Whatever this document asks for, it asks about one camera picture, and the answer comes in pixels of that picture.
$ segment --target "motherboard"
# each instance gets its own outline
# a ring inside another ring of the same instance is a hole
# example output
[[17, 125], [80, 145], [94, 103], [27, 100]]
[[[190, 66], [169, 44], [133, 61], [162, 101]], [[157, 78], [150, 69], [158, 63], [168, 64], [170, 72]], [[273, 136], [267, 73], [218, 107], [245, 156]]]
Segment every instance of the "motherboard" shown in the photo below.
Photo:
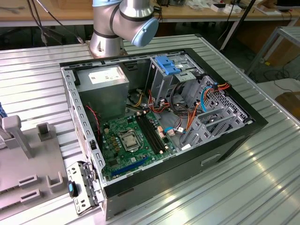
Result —
[[101, 124], [102, 170], [107, 181], [171, 156], [176, 152], [153, 112], [140, 113]]

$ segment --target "white sticker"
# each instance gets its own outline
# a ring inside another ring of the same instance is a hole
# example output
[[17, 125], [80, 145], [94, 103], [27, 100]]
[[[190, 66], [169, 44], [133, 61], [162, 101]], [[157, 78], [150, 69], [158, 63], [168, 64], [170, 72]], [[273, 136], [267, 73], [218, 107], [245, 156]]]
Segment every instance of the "white sticker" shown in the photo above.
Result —
[[119, 73], [117, 67], [90, 73], [89, 77], [92, 84], [124, 79], [124, 76]]

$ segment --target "wooden table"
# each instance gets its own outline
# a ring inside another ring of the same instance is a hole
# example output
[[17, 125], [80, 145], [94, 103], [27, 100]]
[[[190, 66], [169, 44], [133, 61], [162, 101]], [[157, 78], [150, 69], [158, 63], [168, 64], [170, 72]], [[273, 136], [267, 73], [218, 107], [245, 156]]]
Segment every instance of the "wooden table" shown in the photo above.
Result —
[[[55, 0], [41, 0], [46, 8], [64, 25], [86, 25], [93, 24], [93, 10], [90, 9], [60, 9], [58, 3]], [[24, 10], [20, 10], [19, 14], [13, 14], [11, 12], [0, 10], [0, 27], [23, 27], [23, 26], [36, 26], [33, 21], [30, 11], [27, 7], [26, 0], [7, 0], [1, 1], [1, 7], [17, 7], [26, 6]], [[37, 10], [39, 12], [42, 24], [44, 26], [58, 25], [49, 14], [47, 14], [37, 3]], [[229, 21], [234, 21], [229, 34], [227, 35], [225, 42], [223, 43], [221, 50], [226, 46], [229, 38], [231, 37], [234, 29], [236, 28], [241, 16], [240, 14], [232, 14]], [[217, 13], [209, 8], [203, 10], [193, 10], [188, 6], [183, 7], [163, 7], [163, 20], [164, 23], [177, 23], [177, 22], [219, 22], [226, 21], [228, 14]], [[252, 9], [245, 21], [276, 21], [276, 20], [289, 20], [288, 26], [293, 26], [300, 18], [300, 10], [293, 10], [290, 13], [282, 13], [282, 15], [267, 16], [256, 9]]]

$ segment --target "aluminum table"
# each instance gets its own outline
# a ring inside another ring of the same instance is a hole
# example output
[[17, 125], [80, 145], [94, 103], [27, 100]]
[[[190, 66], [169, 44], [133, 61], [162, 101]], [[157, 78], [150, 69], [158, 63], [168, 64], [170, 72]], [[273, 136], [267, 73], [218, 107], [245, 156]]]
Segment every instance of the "aluminum table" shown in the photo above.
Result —
[[253, 61], [251, 62], [249, 68], [245, 71], [245, 73], [249, 75], [253, 71], [253, 69], [257, 66], [259, 60], [266, 53], [266, 51], [271, 47], [274, 41], [277, 39], [276, 42], [273, 44], [273, 46], [270, 48], [267, 55], [264, 57], [265, 59], [269, 58], [269, 56], [277, 48], [278, 42], [281, 42], [283, 38], [286, 38], [293, 44], [300, 47], [300, 27], [277, 27], [273, 31], [269, 39], [266, 41], [266, 43], [262, 46], [261, 50], [253, 59]]
[[[1, 224], [299, 224], [299, 122], [270, 99], [207, 41], [195, 35], [155, 38], [129, 54], [193, 48], [269, 124], [229, 159], [105, 221], [101, 209], [82, 217], [69, 194], [1, 221]], [[66, 166], [82, 160], [59, 63], [91, 59], [86, 45], [0, 52], [0, 99], [22, 129], [48, 121], [55, 125]]]

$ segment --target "ram slot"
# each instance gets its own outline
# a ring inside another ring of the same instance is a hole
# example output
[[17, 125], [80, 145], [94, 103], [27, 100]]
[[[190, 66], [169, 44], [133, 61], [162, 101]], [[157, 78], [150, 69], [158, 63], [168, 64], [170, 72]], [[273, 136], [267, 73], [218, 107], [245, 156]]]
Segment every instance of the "ram slot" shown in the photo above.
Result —
[[141, 128], [142, 132], [144, 133], [154, 153], [160, 154], [161, 151], [165, 151], [164, 145], [162, 144], [155, 130], [152, 128], [152, 124], [148, 121], [147, 117], [138, 116], [136, 117], [136, 121], [139, 127]]

